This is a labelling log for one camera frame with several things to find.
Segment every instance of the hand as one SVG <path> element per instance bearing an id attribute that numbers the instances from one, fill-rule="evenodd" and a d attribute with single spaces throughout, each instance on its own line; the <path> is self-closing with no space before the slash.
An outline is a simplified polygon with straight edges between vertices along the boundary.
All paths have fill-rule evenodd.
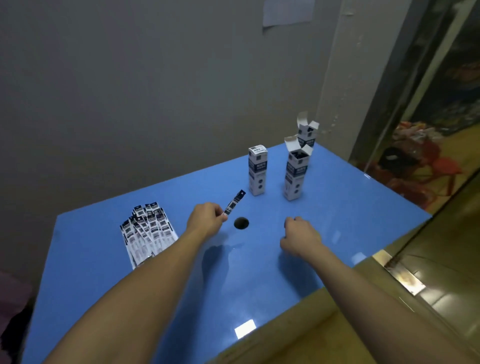
<path id="1" fill-rule="evenodd" d="M 289 217 L 285 219 L 285 237 L 280 240 L 280 246 L 292 255 L 307 259 L 316 247 L 322 246 L 322 237 L 300 216 Z"/>
<path id="2" fill-rule="evenodd" d="M 206 202 L 195 206 L 187 221 L 187 232 L 200 234 L 203 241 L 215 235 L 228 216 L 222 215 L 220 205 Z"/>

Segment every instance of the pink fabric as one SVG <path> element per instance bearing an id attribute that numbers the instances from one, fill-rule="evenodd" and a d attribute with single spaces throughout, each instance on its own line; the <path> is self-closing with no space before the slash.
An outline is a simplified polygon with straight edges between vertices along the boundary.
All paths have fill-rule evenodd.
<path id="1" fill-rule="evenodd" d="M 0 334 L 4 332 L 12 317 L 25 308 L 31 293 L 32 286 L 0 272 Z M 0 351 L 0 364 L 10 362 L 7 353 Z"/>

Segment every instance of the white paper sheet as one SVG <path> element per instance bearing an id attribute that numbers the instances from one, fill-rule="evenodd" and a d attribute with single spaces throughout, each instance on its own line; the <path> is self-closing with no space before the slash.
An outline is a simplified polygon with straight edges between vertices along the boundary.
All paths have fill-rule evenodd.
<path id="1" fill-rule="evenodd" d="M 315 0 L 265 0 L 263 26 L 310 22 Z"/>

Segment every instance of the tall rectangular box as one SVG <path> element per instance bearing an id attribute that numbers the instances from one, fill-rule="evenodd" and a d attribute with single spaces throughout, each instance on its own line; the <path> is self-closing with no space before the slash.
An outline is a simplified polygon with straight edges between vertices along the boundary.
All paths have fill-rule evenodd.
<path id="1" fill-rule="evenodd" d="M 303 180 L 313 148 L 308 144 L 301 147 L 296 135 L 285 138 L 285 145 L 288 150 L 288 161 L 283 195 L 291 201 L 301 196 Z"/>
<path id="2" fill-rule="evenodd" d="M 248 148 L 248 178 L 252 195 L 265 192 L 268 151 L 264 146 Z"/>
<path id="3" fill-rule="evenodd" d="M 308 112 L 302 111 L 297 116 L 298 140 L 300 147 L 309 145 L 313 148 L 318 134 L 319 123 L 316 121 L 308 122 Z"/>

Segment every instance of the blue table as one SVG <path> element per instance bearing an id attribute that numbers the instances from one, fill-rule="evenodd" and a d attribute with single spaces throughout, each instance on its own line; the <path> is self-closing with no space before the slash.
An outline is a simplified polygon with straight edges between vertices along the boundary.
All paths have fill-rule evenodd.
<path id="1" fill-rule="evenodd" d="M 351 267 L 430 217 L 319 145 L 302 197 L 289 202 L 282 195 L 287 157 L 283 144 L 268 149 L 265 194 L 247 192 L 202 248 L 155 362 L 203 363 L 237 340 L 241 324 L 252 319 L 264 325 L 322 287 L 310 267 L 281 252 L 286 216 L 310 220 Z M 247 156 L 59 215 L 23 363 L 41 362 L 131 272 L 119 225 L 134 206 L 157 201 L 180 235 L 195 204 L 225 206 L 240 189 L 248 190 Z M 249 227 L 236 229 L 238 217 L 246 217 Z"/>

